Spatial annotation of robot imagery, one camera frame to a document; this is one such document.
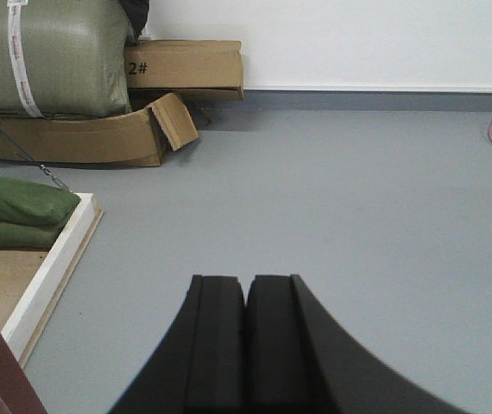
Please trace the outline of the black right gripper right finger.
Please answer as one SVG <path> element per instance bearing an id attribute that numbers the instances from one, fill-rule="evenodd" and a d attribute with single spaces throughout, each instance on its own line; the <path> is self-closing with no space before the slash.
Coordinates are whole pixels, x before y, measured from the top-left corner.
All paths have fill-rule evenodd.
<path id="1" fill-rule="evenodd" d="M 250 413 L 459 413 L 371 354 L 299 275 L 258 275 L 247 300 Z"/>

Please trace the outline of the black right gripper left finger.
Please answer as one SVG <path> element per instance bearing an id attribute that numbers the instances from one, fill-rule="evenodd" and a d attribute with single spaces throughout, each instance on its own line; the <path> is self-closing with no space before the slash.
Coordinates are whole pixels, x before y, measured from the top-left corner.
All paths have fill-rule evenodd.
<path id="1" fill-rule="evenodd" d="M 180 310 L 113 413 L 239 413 L 243 292 L 235 277 L 192 277 Z"/>

